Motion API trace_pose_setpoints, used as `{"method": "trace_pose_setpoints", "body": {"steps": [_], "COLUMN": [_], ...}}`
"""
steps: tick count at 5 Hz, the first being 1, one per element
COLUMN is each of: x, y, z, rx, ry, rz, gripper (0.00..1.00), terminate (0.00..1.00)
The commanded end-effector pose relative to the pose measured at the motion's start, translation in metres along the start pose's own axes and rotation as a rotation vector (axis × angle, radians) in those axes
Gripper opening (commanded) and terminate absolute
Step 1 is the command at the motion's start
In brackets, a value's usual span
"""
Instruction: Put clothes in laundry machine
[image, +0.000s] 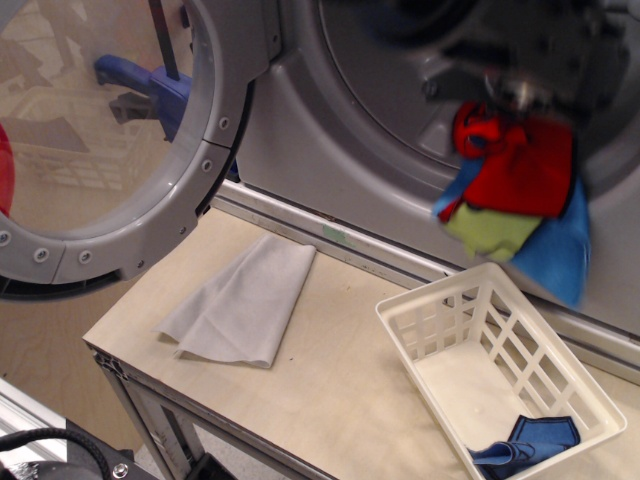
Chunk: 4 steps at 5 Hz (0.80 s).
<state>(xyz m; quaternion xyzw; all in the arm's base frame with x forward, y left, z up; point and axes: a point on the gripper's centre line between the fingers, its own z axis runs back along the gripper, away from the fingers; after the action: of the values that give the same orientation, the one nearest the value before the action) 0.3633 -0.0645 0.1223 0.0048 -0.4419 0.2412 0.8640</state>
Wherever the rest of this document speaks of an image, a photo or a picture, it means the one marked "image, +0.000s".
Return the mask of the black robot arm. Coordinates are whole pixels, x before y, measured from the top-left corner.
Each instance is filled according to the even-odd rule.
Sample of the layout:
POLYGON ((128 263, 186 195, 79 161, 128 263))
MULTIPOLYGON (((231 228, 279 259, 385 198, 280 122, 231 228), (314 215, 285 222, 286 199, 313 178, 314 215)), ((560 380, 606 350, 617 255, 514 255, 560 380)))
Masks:
POLYGON ((604 1, 370 1, 359 17, 381 41, 480 76, 505 109, 585 121, 614 101, 630 64, 609 12, 604 1))

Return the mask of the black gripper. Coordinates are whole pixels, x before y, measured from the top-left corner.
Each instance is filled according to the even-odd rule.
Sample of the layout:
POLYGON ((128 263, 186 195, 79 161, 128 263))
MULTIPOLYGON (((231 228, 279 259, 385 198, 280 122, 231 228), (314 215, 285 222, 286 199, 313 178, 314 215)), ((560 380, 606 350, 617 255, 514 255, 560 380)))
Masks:
POLYGON ((458 85, 448 98, 486 99, 516 115, 543 115, 586 125, 607 110, 630 67, 630 49, 620 39, 524 39, 430 42, 422 48, 444 63, 438 78, 458 85))

